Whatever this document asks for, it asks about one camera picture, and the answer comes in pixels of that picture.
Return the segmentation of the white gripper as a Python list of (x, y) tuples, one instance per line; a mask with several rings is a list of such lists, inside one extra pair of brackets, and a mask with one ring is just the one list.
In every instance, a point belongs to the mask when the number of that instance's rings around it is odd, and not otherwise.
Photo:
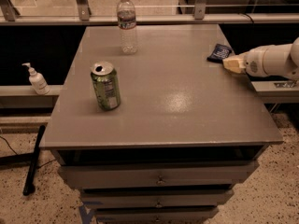
[(246, 72), (253, 77), (268, 77), (263, 67), (263, 58), (271, 46), (260, 46), (251, 49), (245, 58), (242, 55), (230, 56), (223, 59), (223, 66), (226, 70), (236, 73), (245, 74)]

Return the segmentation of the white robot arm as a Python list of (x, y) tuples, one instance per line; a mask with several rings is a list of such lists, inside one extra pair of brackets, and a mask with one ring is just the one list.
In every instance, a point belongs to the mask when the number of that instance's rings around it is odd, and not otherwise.
[(260, 46), (223, 61), (225, 69), (252, 77), (299, 79), (299, 37), (291, 44)]

